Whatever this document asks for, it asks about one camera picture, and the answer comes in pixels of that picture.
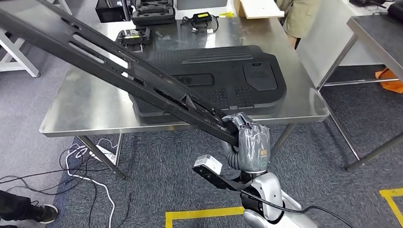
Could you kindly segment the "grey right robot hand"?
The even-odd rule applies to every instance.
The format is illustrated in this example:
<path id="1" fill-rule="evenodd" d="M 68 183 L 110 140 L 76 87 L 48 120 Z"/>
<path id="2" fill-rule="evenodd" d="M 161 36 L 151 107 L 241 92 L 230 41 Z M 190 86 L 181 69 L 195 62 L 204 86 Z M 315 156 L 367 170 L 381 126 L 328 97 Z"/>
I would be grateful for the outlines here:
<path id="1" fill-rule="evenodd" d="M 266 172 L 271 150 L 269 128 L 253 121 L 243 112 L 227 115 L 222 120 L 234 124 L 238 130 L 238 146 L 221 142 L 228 165 L 247 173 Z"/>

